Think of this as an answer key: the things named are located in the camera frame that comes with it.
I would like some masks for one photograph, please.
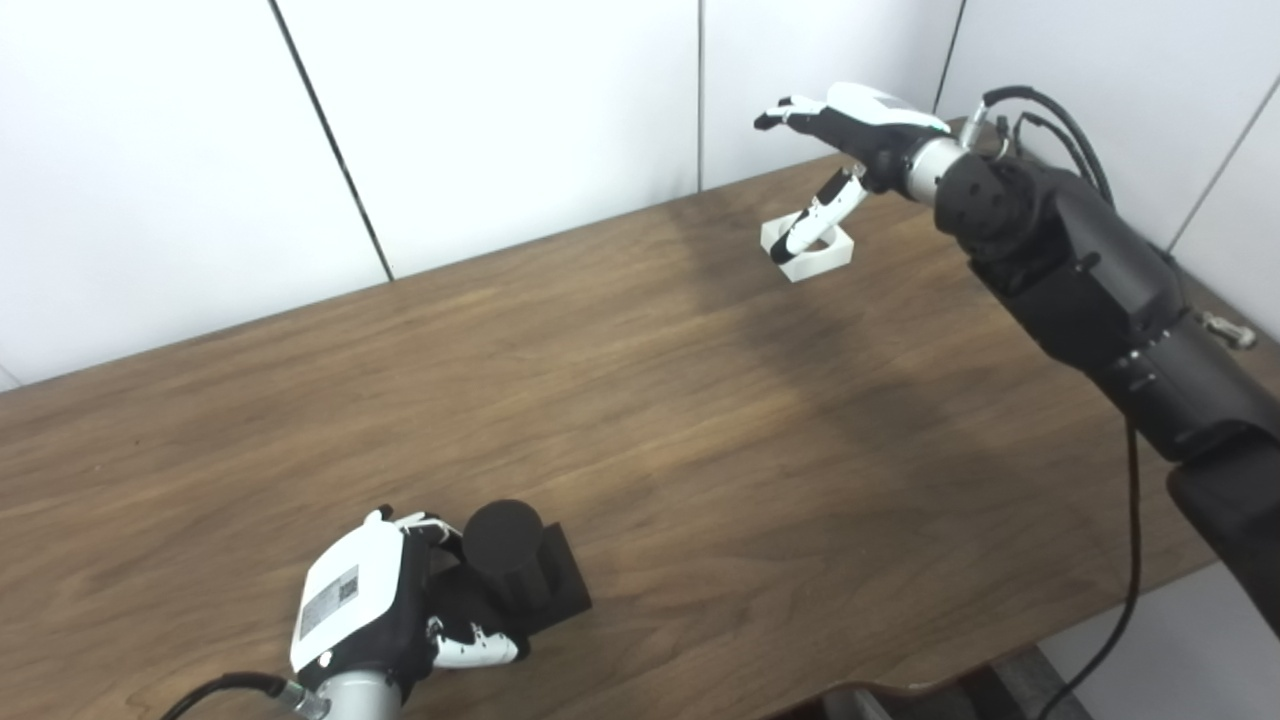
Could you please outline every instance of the metal wrist cylinder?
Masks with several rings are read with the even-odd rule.
[[[339,673],[320,684],[316,694],[329,701],[324,720],[396,720],[401,691],[390,675],[375,670]]]

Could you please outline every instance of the wooden table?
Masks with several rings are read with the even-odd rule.
[[[522,498],[595,598],[406,717],[759,717],[1116,603],[1120,420],[925,209],[868,202],[854,264],[803,284],[760,251],[836,161],[0,396],[0,717],[154,719],[285,671],[306,568],[381,502]],[[1274,347],[1247,363],[1277,387]],[[1211,557],[1164,474],[1148,587]]]

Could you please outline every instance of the black cable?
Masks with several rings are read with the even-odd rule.
[[[1129,448],[1129,589],[1125,592],[1124,610],[1120,611],[1120,619],[1111,629],[1107,642],[1102,643],[1098,652],[1084,664],[1084,667],[1070,682],[1053,693],[1036,720],[1046,720],[1057,703],[1062,702],[1062,698],[1075,692],[1075,688],[1080,687],[1098,669],[1098,665],[1102,665],[1102,661],[1120,642],[1120,635],[1124,634],[1129,626],[1129,619],[1133,618],[1133,609],[1138,605],[1138,591],[1142,588],[1142,514],[1138,511],[1142,492],[1138,483],[1138,430],[1132,421],[1125,420],[1124,432],[1125,445]]]
[[[1093,177],[1093,173],[1089,172],[1089,165],[1084,161],[1084,156],[1080,155],[1080,149],[1075,145],[1075,142],[1071,141],[1071,137],[1066,135],[1066,132],[1064,132],[1062,128],[1057,127],[1056,124],[1051,123],[1050,120],[1046,120],[1041,115],[1037,115],[1036,113],[1032,111],[1023,113],[1021,115],[1018,117],[1018,122],[1014,123],[1014,131],[1012,131],[1014,152],[1019,158],[1023,156],[1021,154],[1023,120],[1027,120],[1028,123],[1036,127],[1041,127],[1052,132],[1053,137],[1056,137],[1057,141],[1062,143],[1062,147],[1066,147],[1066,152],[1071,156],[1071,163],[1075,164],[1075,172],[1080,173],[1080,177],[1084,178],[1084,182],[1092,184],[1094,188],[1098,187],[1098,181]]]
[[[1060,105],[1057,100],[1053,100],[1048,95],[1030,87],[1028,85],[1011,85],[1009,87],[997,87],[996,90],[989,90],[982,96],[982,102],[987,108],[993,106],[1004,100],[1011,100],[1019,97],[1023,100],[1030,100],[1043,105],[1050,113],[1053,114],[1064,126],[1066,131],[1071,133],[1075,142],[1080,146],[1080,152],[1084,155],[1084,161],[1093,173],[1093,179],[1097,182],[1098,193],[1102,199],[1107,201],[1108,205],[1115,205],[1111,197],[1111,183],[1107,182],[1106,173],[1102,172],[1102,164],[1098,161],[1098,154],[1093,151],[1093,145],[1089,143],[1089,138],[1084,136],[1084,131],[1075,122],[1075,118],[1066,111],[1066,108]]]
[[[221,678],[209,680],[204,685],[191,691],[182,700],[174,703],[160,716],[160,720],[175,720],[183,712],[187,712],[197,702],[205,700],[206,697],[214,694],[219,691],[230,689],[244,689],[244,691],[261,691],[266,693],[268,697],[280,697],[284,692],[284,687],[288,680],[279,675],[269,675],[266,673],[227,673]]]

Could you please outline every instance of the white wall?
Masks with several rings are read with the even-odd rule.
[[[1111,633],[1112,610],[1041,643],[1064,676]],[[1280,702],[1280,641],[1222,565],[1138,602],[1129,632],[1078,691],[1094,720],[1262,720]]]
[[[960,10],[959,0],[705,3],[705,188],[832,152],[786,128],[751,127],[780,97],[823,99],[850,81],[931,110]]]
[[[1167,246],[1280,72],[1277,32],[1280,3],[1256,0],[969,0],[938,114],[968,115],[1002,85],[1047,92],[1088,133],[1121,213]],[[1044,131],[1024,135],[1069,163]]]
[[[1280,97],[1272,95],[1174,246],[1183,265],[1271,337],[1280,337],[1276,168]]]
[[[0,97],[24,383],[385,279],[261,0],[6,0]]]
[[[695,190],[696,0],[280,5],[397,277]]]

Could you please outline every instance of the robotic hand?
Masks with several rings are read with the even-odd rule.
[[[389,720],[433,669],[529,655],[527,638],[451,615],[429,592],[433,552],[463,561],[462,533],[425,512],[390,514],[370,512],[307,571],[289,660],[332,720]]]
[[[465,537],[426,512],[392,520],[384,505],[307,571],[289,648],[297,680],[228,673],[161,720],[225,689],[261,691],[306,720],[394,720],[433,670],[516,662],[530,635],[590,607],[559,524],[543,527],[524,502],[485,505]]]
[[[783,97],[777,108],[755,119],[756,129],[783,123],[851,155],[859,164],[837,170],[773,243],[769,256],[778,265],[804,252],[852,213],[868,193],[897,190],[908,196],[913,191],[929,195],[931,187],[908,186],[913,174],[901,167],[901,160],[915,155],[918,149],[933,146],[934,151],[922,155],[922,160],[938,161],[952,145],[947,124],[941,119],[914,110],[897,97],[851,82],[835,85],[826,102],[801,95]],[[940,140],[947,142],[934,143]]]
[[[1009,97],[1041,102],[1078,131],[1051,99],[1006,87],[983,96],[956,141],[938,118],[847,83],[826,104],[783,99],[755,127],[812,135],[865,167],[867,191],[932,206],[937,228],[1044,352],[1084,373],[1179,464],[1169,478],[1175,503],[1280,634],[1280,404],[1210,334],[1248,345],[1247,333],[1189,307],[1171,259],[1116,215],[1101,172],[1082,168],[1094,187],[1062,169],[972,152],[987,108]],[[774,250],[781,264],[795,246]]]

